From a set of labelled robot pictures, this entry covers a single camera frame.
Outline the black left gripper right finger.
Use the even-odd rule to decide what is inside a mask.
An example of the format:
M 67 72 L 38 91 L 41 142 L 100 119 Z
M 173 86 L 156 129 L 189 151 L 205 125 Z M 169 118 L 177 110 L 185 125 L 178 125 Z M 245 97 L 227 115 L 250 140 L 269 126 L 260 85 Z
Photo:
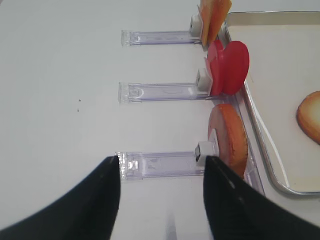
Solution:
M 286 211 L 208 156 L 203 201 L 215 240 L 318 240 L 320 228 Z

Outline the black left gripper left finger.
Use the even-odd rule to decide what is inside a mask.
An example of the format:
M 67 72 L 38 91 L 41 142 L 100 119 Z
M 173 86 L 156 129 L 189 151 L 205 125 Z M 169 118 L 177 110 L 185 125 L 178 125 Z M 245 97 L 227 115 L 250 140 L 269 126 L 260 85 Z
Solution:
M 117 156 L 105 158 L 85 179 L 39 212 L 0 231 L 2 240 L 108 240 L 121 197 Z

